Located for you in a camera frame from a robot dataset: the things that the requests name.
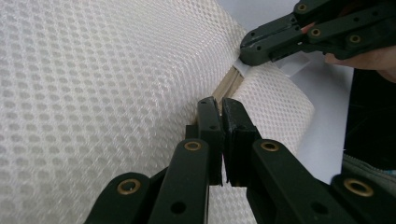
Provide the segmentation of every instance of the brass screw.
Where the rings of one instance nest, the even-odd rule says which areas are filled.
[[[262,149],[267,150],[267,151],[278,151],[279,146],[277,144],[274,144],[272,142],[263,142],[260,144]]]
[[[374,194],[370,186],[354,178],[345,179],[344,186],[352,193],[360,195],[361,197],[371,197]]]
[[[117,191],[123,195],[133,194],[140,189],[140,186],[140,181],[137,179],[126,179],[119,183]]]
[[[297,8],[298,8],[300,11],[306,11],[307,6],[306,6],[306,4],[300,4],[299,6],[297,6]]]
[[[352,43],[354,43],[354,44],[357,44],[357,43],[360,43],[360,42],[361,42],[361,37],[360,37],[359,35],[352,35],[352,36],[349,38],[349,41],[352,42]]]
[[[190,151],[196,151],[198,149],[201,149],[201,144],[199,142],[188,142],[184,144],[184,148]]]
[[[320,30],[319,30],[319,29],[313,29],[313,30],[311,31],[311,35],[319,36],[319,35],[320,35]]]

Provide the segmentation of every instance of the white mesh fabric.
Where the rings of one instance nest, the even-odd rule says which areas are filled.
[[[297,153],[314,107],[273,63],[250,68],[233,98],[244,104],[262,138],[274,139]]]
[[[213,0],[3,0],[0,223],[81,223],[115,176],[167,166],[244,33]],[[241,190],[210,202],[254,222]]]

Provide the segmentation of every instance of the screw hole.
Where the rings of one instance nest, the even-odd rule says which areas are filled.
[[[272,142],[263,142],[261,145],[262,149],[265,149],[267,151],[278,151],[279,146],[272,143]]]
[[[119,183],[117,186],[117,191],[119,194],[129,195],[135,193],[140,188],[140,181],[137,179],[126,179]]]
[[[182,202],[173,203],[171,206],[171,211],[174,214],[180,215],[186,211],[186,204]]]
[[[298,8],[300,11],[305,11],[305,10],[306,10],[306,5],[305,5],[305,4],[300,4],[297,8]]]
[[[318,214],[322,214],[322,215],[329,214],[329,209],[321,203],[311,203],[311,207]]]
[[[198,142],[188,142],[184,145],[184,148],[190,151],[195,151],[201,148],[201,144]]]
[[[316,36],[320,35],[320,30],[319,29],[313,29],[311,31],[311,35],[316,35]]]
[[[352,35],[352,36],[349,38],[349,41],[352,42],[352,43],[357,44],[357,43],[360,43],[360,42],[361,42],[361,37],[360,37],[359,35]]]
[[[374,191],[370,186],[358,179],[348,178],[344,180],[344,186],[352,193],[362,197],[371,197],[374,194]]]

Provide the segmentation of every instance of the hexagonal mesh pattern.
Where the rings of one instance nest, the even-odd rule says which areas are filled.
[[[297,153],[314,107],[273,63],[251,68],[233,98],[244,104],[262,138],[274,139]]]
[[[3,0],[0,223],[81,223],[113,177],[167,166],[244,33],[211,0]],[[211,223],[254,222],[211,196]]]

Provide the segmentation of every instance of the finger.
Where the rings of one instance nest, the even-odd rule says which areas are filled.
[[[327,54],[325,62],[359,69],[389,70],[396,67],[396,46],[375,49],[345,60],[338,60],[334,55]]]
[[[314,25],[315,25],[314,22],[309,23],[309,24],[306,25],[305,27],[301,28],[301,32],[302,32],[303,34],[308,33],[308,30],[311,29],[311,27],[313,27]]]
[[[386,79],[387,81],[391,81],[396,83],[396,68],[389,70],[379,70],[377,71],[381,77]]]

